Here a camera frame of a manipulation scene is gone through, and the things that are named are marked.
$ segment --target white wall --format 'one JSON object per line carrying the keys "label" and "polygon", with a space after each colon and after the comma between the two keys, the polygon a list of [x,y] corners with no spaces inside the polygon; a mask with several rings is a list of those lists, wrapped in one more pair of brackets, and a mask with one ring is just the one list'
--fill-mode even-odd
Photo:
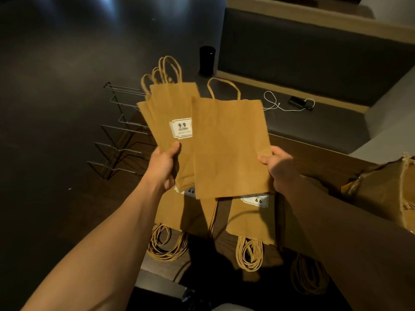
{"label": "white wall", "polygon": [[[362,0],[380,21],[415,27],[415,0]],[[371,140],[350,156],[378,164],[415,155],[415,66],[365,113]]]}
{"label": "white wall", "polygon": [[361,0],[375,18],[387,23],[415,26],[415,0]]}

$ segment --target sticker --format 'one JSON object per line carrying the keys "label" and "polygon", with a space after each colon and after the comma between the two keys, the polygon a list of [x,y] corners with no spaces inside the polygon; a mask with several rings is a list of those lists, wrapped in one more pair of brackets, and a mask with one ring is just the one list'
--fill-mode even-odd
{"label": "sticker", "polygon": [[252,194],[241,196],[241,200],[244,203],[256,205],[259,207],[268,207],[268,195],[267,194]]}
{"label": "sticker", "polygon": [[174,189],[176,190],[177,193],[182,193],[184,195],[189,195],[190,197],[194,197],[196,198],[196,193],[195,193],[195,187],[184,190],[183,192],[179,192],[179,190],[177,189],[177,187],[174,187]]}
{"label": "sticker", "polygon": [[170,122],[171,132],[175,138],[191,138],[192,131],[192,118],[177,119]]}

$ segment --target hand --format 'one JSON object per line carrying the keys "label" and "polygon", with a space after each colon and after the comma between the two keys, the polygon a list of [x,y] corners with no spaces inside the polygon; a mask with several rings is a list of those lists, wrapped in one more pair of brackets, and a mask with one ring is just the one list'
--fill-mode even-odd
{"label": "hand", "polygon": [[269,174],[274,178],[274,188],[280,192],[288,183],[300,177],[293,162],[293,156],[278,146],[271,146],[272,156],[259,155],[258,159],[268,166]]}
{"label": "hand", "polygon": [[143,176],[143,179],[160,186],[165,191],[171,189],[174,186],[174,179],[171,175],[171,169],[173,168],[173,156],[177,154],[180,148],[178,141],[165,152],[161,152],[157,147],[150,158],[148,168]]}

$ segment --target white rope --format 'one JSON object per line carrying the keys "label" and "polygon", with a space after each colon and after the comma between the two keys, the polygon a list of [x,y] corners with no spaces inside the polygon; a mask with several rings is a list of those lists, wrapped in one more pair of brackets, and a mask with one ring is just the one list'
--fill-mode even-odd
{"label": "white rope", "polygon": [[[275,101],[274,102],[272,102],[271,100],[269,100],[267,97],[265,97],[265,94],[266,93],[271,93],[272,94],[272,96],[274,97],[274,99],[275,99]],[[285,110],[285,109],[282,109],[281,107],[280,107],[280,102],[277,104],[277,98],[275,97],[275,95],[274,95],[274,93],[273,92],[271,92],[271,91],[269,91],[269,90],[267,90],[264,94],[263,94],[263,97],[265,98],[265,100],[266,101],[268,101],[268,102],[270,102],[270,103],[272,103],[272,106],[271,107],[269,107],[269,108],[262,108],[264,111],[266,111],[266,110],[273,110],[273,109],[281,109],[282,111],[303,111],[304,109],[307,109],[307,108],[303,108],[303,109],[300,109],[300,110]],[[313,101],[313,105],[312,105],[312,107],[311,108],[314,108],[314,106],[315,106],[315,101],[314,101],[314,99],[311,99],[311,98],[307,98],[306,100],[304,100],[305,102],[307,101],[307,100],[312,100]]]}

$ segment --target black tumbler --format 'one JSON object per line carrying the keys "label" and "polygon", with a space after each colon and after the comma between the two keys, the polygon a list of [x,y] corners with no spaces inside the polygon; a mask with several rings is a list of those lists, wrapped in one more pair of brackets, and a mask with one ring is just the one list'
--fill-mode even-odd
{"label": "black tumbler", "polygon": [[215,64],[215,48],[203,46],[199,49],[200,70],[199,74],[210,78],[213,75],[213,64]]}

